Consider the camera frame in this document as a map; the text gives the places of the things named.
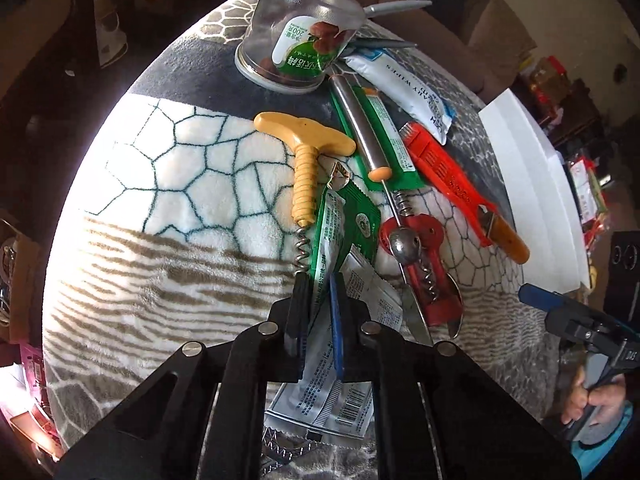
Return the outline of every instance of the metal spring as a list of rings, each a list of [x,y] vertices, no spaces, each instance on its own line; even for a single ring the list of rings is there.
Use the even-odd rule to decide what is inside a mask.
[[[424,277],[422,279],[422,281],[424,282],[424,290],[431,297],[431,301],[436,301],[440,293],[438,291],[438,287],[436,286],[436,280],[433,277],[433,269],[431,269],[431,264],[425,264],[422,258],[418,260],[418,264],[420,265],[422,272],[424,272]]]
[[[305,260],[311,255],[308,249],[311,240],[306,237],[306,227],[299,227],[295,230],[294,234],[298,238],[295,244],[296,255],[293,265],[296,267],[296,274],[299,272],[307,272],[309,270],[309,264]]]
[[[398,208],[400,216],[413,216],[414,208],[411,206],[411,200],[404,191],[394,191],[391,193]]]

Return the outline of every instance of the metal ball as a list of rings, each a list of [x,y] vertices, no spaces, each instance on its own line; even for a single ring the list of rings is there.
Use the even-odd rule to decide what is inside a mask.
[[[398,226],[389,233],[389,248],[391,254],[402,266],[417,262],[422,251],[418,233],[404,226]]]

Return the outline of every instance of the plastic container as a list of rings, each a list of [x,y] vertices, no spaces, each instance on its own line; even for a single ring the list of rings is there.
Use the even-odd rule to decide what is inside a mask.
[[[356,0],[259,0],[236,67],[270,90],[311,92],[364,21]]]

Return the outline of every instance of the knife with wooden handle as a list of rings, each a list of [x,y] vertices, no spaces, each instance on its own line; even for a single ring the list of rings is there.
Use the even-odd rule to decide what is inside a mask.
[[[498,213],[488,211],[482,215],[488,218],[485,232],[489,240],[500,247],[517,264],[526,263],[530,255],[529,248],[517,232]]]
[[[449,153],[419,123],[400,128],[402,142],[415,167],[464,214],[482,247],[497,245],[518,264],[529,259],[529,248],[466,177]]]

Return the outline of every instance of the barcode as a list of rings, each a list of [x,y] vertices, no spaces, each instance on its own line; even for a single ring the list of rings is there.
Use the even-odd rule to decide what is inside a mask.
[[[356,421],[356,418],[358,418],[358,413],[360,413],[362,404],[366,399],[366,393],[361,392],[355,387],[351,387],[351,389],[349,390],[349,395],[344,401],[344,406],[340,410],[340,413],[338,414],[338,417],[335,419],[335,421],[343,426],[352,426]]]

